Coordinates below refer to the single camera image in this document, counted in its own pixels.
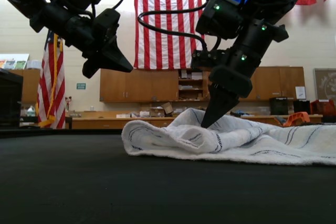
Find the poster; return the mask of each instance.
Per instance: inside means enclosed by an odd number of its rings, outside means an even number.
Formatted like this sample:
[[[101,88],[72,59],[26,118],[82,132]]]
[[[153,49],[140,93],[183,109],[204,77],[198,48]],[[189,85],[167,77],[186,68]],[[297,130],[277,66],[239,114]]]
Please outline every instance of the poster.
[[[336,102],[336,69],[314,69],[314,75],[317,99]]]

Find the countertop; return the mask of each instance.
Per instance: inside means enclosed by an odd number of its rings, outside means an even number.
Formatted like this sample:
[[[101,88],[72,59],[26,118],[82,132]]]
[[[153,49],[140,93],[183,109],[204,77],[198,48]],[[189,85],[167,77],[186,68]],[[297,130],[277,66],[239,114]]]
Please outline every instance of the countertop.
[[[288,118],[289,115],[279,115],[282,118]],[[242,116],[242,119],[273,119],[276,115],[251,115],[251,116]],[[309,118],[322,118],[323,115],[309,115]],[[73,118],[73,121],[132,121],[132,120],[142,120],[142,121],[150,121],[150,120],[174,120],[175,118]]]

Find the towel fold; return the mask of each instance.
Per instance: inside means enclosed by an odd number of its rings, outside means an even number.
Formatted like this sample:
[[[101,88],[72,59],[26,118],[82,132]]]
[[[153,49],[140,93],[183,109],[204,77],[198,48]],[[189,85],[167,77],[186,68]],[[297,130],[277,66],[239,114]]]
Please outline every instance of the towel fold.
[[[188,109],[168,127],[131,121],[122,140],[129,155],[263,164],[336,165],[336,126],[281,128],[223,116],[208,129],[204,111]]]

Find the wooden cabinet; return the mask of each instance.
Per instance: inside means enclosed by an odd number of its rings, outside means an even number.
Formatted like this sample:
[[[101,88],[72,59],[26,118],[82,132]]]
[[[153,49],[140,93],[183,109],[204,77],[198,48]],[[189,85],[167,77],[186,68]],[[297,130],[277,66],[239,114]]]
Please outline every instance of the wooden cabinet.
[[[179,72],[176,70],[152,71],[152,101],[175,101],[179,99]]]
[[[289,100],[295,100],[295,87],[304,87],[303,67],[280,67],[281,96]]]
[[[100,101],[146,102],[171,101],[178,97],[178,71],[146,71],[130,73],[102,69]]]
[[[256,100],[269,100],[281,96],[278,67],[259,67],[255,71]]]
[[[37,102],[37,88],[40,81],[39,69],[10,70],[11,73],[23,77],[22,103]]]
[[[151,72],[134,69],[126,74],[127,102],[142,102],[152,100]]]
[[[122,102],[125,100],[126,74],[108,69],[100,72],[100,101]]]

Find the red object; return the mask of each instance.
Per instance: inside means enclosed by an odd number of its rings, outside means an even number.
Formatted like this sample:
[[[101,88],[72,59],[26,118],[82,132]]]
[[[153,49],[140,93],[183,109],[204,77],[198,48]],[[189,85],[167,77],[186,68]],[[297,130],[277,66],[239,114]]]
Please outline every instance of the red object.
[[[37,91],[37,113],[40,127],[65,128],[65,75],[63,42],[49,31],[42,60]]]
[[[202,5],[202,0],[134,0],[136,17],[153,10],[180,10]],[[144,16],[144,21],[157,28],[195,33],[197,21],[202,14]],[[201,43],[194,38],[158,33],[144,28],[136,21],[135,62],[137,69],[187,69],[190,68],[192,53],[201,50]]]
[[[333,100],[316,100],[310,104],[311,114],[336,115]]]

